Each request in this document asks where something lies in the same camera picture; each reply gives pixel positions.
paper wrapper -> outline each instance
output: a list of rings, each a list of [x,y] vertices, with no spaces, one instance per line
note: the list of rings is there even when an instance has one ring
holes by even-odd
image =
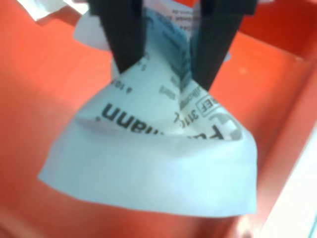
[[[39,179],[84,201],[202,217],[254,213],[252,135],[191,78],[185,33],[147,10],[144,57],[56,140]]]

white paper scrap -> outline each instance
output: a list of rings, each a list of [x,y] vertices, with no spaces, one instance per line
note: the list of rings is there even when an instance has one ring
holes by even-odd
[[[63,0],[18,0],[34,20],[39,20],[66,6]]]

printed symbol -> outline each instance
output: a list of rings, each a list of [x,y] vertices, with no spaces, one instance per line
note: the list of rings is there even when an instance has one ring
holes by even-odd
[[[240,140],[242,138],[240,125],[230,115],[218,113],[211,116],[209,120],[215,131],[215,135],[211,138],[224,140]]]
[[[132,92],[132,88],[129,87],[129,88],[127,89],[127,94],[129,94],[129,93],[131,93],[131,92]]]
[[[196,103],[196,107],[203,117],[220,107],[220,104],[211,96],[206,95]]]

red surface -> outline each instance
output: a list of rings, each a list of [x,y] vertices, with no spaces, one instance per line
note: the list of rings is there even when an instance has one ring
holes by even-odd
[[[240,31],[299,56],[317,28],[317,4],[307,0],[275,0],[259,4],[245,17]]]
[[[65,8],[35,23],[16,1],[0,2],[0,227],[22,238],[221,234],[226,220],[85,203],[37,180],[53,140],[109,82],[110,55],[72,39],[77,19]],[[253,133],[262,160],[310,64],[243,34],[237,35],[231,54],[212,93]]]
[[[260,229],[264,225],[317,122],[316,105],[317,65],[308,75],[305,87],[263,164],[258,183],[257,213],[239,218],[226,237],[235,237],[239,222],[245,218],[254,229]]]

white paper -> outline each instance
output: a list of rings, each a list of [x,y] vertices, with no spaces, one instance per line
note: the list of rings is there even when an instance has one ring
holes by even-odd
[[[39,20],[66,6],[63,0],[18,0],[34,20]]]
[[[81,15],[85,14],[89,9],[88,3],[85,2],[75,3],[73,0],[64,0],[64,2],[79,12]]]
[[[145,56],[76,114],[39,179],[77,199],[128,209],[254,213],[252,135],[191,80],[184,32],[147,13]]]

